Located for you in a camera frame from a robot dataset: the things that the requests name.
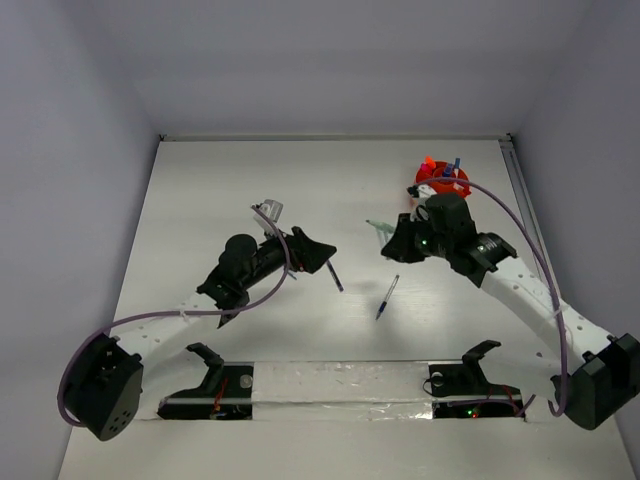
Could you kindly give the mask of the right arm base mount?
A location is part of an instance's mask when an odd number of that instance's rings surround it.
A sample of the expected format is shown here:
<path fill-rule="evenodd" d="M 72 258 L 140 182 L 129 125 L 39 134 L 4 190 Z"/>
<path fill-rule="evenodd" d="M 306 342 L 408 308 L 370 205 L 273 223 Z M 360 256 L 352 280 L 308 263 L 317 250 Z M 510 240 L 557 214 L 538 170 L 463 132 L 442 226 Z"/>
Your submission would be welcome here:
<path fill-rule="evenodd" d="M 490 383 L 481 367 L 485 355 L 501 344 L 485 340 L 459 361 L 436 361 L 428 366 L 423 391 L 432 399 L 434 419 L 523 418 L 518 388 Z"/>

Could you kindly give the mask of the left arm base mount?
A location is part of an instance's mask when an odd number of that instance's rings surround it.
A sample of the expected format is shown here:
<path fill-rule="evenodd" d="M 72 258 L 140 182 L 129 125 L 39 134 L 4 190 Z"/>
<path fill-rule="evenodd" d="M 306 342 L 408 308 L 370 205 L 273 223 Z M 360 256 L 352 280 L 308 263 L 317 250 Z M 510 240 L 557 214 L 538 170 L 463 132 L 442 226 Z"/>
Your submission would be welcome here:
<path fill-rule="evenodd" d="M 200 383 L 165 397 L 157 415 L 163 420 L 251 420 L 253 363 L 226 363 L 203 343 L 186 347 L 188 360 L 198 356 L 207 370 Z"/>

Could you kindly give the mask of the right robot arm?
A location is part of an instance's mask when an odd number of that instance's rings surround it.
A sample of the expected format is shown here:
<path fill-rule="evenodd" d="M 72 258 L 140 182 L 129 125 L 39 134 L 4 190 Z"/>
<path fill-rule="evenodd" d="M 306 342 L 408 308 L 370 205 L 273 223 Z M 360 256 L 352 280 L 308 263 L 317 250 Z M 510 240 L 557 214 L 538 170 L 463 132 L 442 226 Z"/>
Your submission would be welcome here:
<path fill-rule="evenodd" d="M 480 233 L 466 201 L 455 193 L 412 187 L 411 212 L 398 217 L 382 255 L 399 263 L 445 260 L 457 274 L 498 300 L 553 352 L 553 359 L 489 357 L 485 341 L 469 350 L 462 384 L 482 392 L 493 383 L 518 386 L 553 401 L 574 424 L 594 430 L 639 393 L 639 342 L 615 336 L 564 302 L 495 233 Z"/>

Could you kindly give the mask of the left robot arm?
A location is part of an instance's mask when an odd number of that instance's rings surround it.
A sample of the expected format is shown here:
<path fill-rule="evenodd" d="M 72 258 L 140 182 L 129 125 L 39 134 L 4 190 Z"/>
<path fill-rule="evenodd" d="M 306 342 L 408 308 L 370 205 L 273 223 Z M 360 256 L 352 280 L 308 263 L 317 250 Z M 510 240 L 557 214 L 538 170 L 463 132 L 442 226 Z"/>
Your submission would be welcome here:
<path fill-rule="evenodd" d="M 263 242 L 237 234 L 196 292 L 214 302 L 214 315 L 226 325 L 252 307 L 250 288 L 276 270 L 313 274 L 336 252 L 335 246 L 310 239 L 299 227 L 289 234 L 278 231 Z M 61 379 L 61 415 L 101 441 L 114 438 L 139 408 L 145 374 L 194 339 L 206 315 L 187 310 L 141 314 L 142 328 L 114 337 L 100 330 L 88 337 Z"/>

